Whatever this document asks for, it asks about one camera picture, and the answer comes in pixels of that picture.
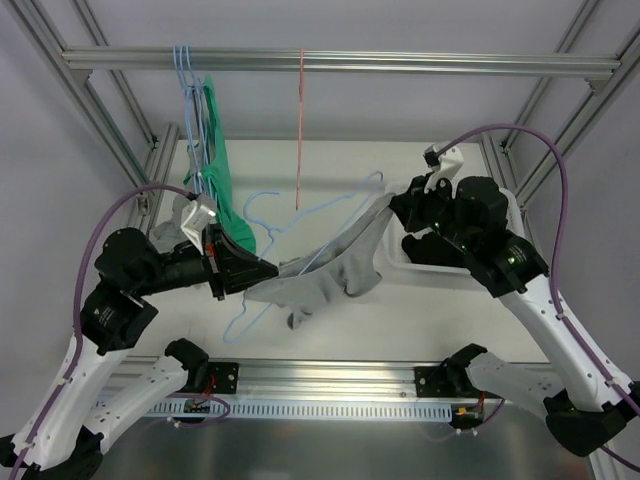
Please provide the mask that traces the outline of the green tank top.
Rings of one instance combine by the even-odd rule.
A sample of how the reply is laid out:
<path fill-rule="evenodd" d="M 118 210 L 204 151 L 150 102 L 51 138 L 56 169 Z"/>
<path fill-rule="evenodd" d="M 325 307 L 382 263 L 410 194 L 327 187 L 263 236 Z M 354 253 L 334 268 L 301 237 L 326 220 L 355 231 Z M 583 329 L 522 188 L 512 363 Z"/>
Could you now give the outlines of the green tank top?
<path fill-rule="evenodd" d="M 198 80 L 201 86 L 202 122 L 205 132 L 203 142 L 206 148 L 206 160 L 202 173 L 209 188 L 209 192 L 205 194 L 214 200 L 217 218 L 224 230 L 242 247 L 255 253 L 256 239 L 253 231 L 233 206 L 232 177 L 214 82 L 210 75 L 206 75 L 203 80 L 199 78 Z M 189 172 L 183 183 L 193 187 Z"/>

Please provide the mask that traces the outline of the pink wire hanger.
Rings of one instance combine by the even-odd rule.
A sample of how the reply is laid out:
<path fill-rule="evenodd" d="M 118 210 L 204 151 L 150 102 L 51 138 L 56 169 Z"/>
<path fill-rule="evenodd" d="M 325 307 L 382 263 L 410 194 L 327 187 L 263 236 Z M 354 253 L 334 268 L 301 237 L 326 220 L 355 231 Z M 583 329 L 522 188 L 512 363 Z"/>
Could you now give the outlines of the pink wire hanger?
<path fill-rule="evenodd" d="M 296 188 L 295 188 L 295 209 L 300 209 L 300 190 L 301 190 L 301 169 L 303 156 L 303 132 L 304 132 L 304 68 L 305 68 L 305 51 L 299 50 L 299 70 L 298 70 L 298 129 L 297 129 L 297 150 L 296 150 Z"/>

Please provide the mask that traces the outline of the black tank top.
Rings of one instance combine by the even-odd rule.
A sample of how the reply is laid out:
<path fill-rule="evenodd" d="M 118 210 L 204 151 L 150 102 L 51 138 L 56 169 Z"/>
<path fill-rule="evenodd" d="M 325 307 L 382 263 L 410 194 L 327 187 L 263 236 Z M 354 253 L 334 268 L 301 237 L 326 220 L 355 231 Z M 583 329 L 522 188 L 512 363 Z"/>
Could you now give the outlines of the black tank top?
<path fill-rule="evenodd" d="M 401 241 L 401 248 L 414 264 L 451 268 L 465 266 L 463 253 L 434 232 L 421 238 L 407 235 Z"/>

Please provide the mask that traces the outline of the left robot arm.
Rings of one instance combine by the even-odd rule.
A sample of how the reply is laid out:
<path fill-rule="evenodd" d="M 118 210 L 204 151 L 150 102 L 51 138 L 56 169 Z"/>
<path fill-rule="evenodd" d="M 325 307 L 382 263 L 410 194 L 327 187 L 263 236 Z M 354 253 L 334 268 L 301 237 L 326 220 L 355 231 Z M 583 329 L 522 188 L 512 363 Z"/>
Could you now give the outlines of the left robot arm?
<path fill-rule="evenodd" d="M 158 314 L 147 296 L 206 283 L 222 300 L 278 274 L 219 226 L 205 229 L 200 246 L 185 241 L 168 253 L 138 229 L 118 230 L 106 239 L 95 268 L 100 281 L 79 311 L 80 332 L 47 399 L 21 431 L 1 440 L 2 466 L 23 470 L 28 479 L 88 479 L 155 404 L 177 392 L 212 392 L 208 354 L 178 339 L 136 382 L 99 401 L 107 380 Z"/>

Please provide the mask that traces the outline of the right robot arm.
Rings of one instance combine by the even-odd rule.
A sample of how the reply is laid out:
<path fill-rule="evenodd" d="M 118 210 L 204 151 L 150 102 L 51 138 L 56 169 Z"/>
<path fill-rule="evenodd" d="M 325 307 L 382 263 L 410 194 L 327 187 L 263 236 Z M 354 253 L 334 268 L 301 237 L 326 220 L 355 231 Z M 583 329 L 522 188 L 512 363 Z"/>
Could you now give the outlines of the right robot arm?
<path fill-rule="evenodd" d="M 494 180 L 431 183 L 418 176 L 392 193 L 390 208 L 406 232 L 426 230 L 460 253 L 471 277 L 517 317 L 559 377 L 548 381 L 470 344 L 446 361 L 454 394 L 478 390 L 516 404 L 579 457 L 604 447 L 638 417 L 638 383 L 610 361 L 566 306 L 535 247 L 508 228 L 509 201 Z"/>

